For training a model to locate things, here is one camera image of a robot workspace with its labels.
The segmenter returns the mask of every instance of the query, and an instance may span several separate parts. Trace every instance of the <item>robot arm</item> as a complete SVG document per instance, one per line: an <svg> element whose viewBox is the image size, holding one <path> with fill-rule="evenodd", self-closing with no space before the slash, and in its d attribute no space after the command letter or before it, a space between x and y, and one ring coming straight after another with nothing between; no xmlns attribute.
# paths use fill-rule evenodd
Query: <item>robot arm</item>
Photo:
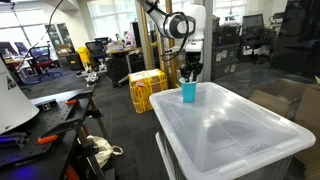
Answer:
<svg viewBox="0 0 320 180"><path fill-rule="evenodd" d="M167 14L158 8L155 0L137 1L155 22L162 36L171 39L188 37L186 42L186 64L180 68L180 71L186 82L189 82L191 75L193 77L192 81L196 81L203 67L200 59L206 21L205 8L202 5L192 4L184 13Z"/></svg>

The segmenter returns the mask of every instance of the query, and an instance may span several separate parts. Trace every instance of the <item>white bag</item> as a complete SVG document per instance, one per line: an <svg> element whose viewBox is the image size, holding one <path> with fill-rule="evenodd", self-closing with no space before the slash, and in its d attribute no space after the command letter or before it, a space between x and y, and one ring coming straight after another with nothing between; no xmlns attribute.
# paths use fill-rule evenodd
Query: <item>white bag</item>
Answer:
<svg viewBox="0 0 320 180"><path fill-rule="evenodd" d="M119 146L111 146L108 141L102 137L89 135L87 138L93 140L95 147L99 147L99 153L95 156L100 167L103 167L108 162L111 154L118 156L123 153L123 150Z"/></svg>

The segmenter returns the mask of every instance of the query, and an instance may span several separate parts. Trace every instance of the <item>plastic bin lid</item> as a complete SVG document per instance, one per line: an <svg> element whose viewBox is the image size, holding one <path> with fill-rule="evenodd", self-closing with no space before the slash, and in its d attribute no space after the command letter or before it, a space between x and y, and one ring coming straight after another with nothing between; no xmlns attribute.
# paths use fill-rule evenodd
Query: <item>plastic bin lid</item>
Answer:
<svg viewBox="0 0 320 180"><path fill-rule="evenodd" d="M214 83L197 84L194 103L181 88L150 101L187 179L235 179L315 143L309 130Z"/></svg>

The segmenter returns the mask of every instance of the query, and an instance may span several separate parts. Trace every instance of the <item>blue cup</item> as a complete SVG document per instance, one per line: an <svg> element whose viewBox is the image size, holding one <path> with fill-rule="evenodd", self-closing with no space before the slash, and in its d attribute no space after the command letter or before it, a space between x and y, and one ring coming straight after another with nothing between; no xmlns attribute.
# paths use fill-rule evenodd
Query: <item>blue cup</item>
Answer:
<svg viewBox="0 0 320 180"><path fill-rule="evenodd" d="M192 82L192 78L190 78L189 82L186 82L184 78L180 79L183 102L194 102L197 82L198 80L196 82Z"/></svg>

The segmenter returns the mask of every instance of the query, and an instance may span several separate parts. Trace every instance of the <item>cable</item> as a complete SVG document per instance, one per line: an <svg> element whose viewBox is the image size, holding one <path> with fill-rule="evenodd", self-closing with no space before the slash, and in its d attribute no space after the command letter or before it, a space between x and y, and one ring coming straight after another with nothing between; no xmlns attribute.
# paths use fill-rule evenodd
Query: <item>cable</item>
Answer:
<svg viewBox="0 0 320 180"><path fill-rule="evenodd" d="M15 72L17 72L17 71L22 67L22 65L23 65L23 63L25 62L25 60L26 60L28 54L30 53L31 49L34 48L35 46L37 46L37 45L40 43L40 41L42 41L43 38L46 36L46 34L49 32L49 30L50 30L50 28L51 28L51 21L52 21L53 15L54 15L54 13L56 12L56 10L58 9L58 7L60 6L60 4L62 3L62 1L63 1L63 0L60 0L60 2L57 4L57 6L56 6L56 7L54 8L54 10L52 11L51 16L50 16L50 18L49 18L49 24L48 24L48 28L47 28L46 32L44 33L44 35L42 36L42 38L41 38L36 44L34 44L31 48L29 48L27 54L24 56L22 62L20 63L19 67L15 70Z"/></svg>
<svg viewBox="0 0 320 180"><path fill-rule="evenodd" d="M184 36L184 38L183 38L183 41L182 41L182 44L181 44L181 46L180 46L179 51L176 52L176 53L175 53L175 56L173 56L172 58L162 59L163 61L171 61L171 60L175 59L175 58L181 53L181 51L182 51L182 49L183 49L183 47L184 47L184 45L185 45L185 43L186 43L186 41L187 41L187 39L188 39L188 35L189 35L189 21L188 21L187 16L186 16L183 12L175 12L175 13L172 13L172 14L167 15L166 18L165 18L165 20L164 20L164 22L163 22L163 27L165 27L166 20L167 20L169 17L171 17L171 16L173 16L173 15L175 15L175 14L180 14L180 15L182 15L184 21L186 22L187 29L186 29L185 36Z"/></svg>

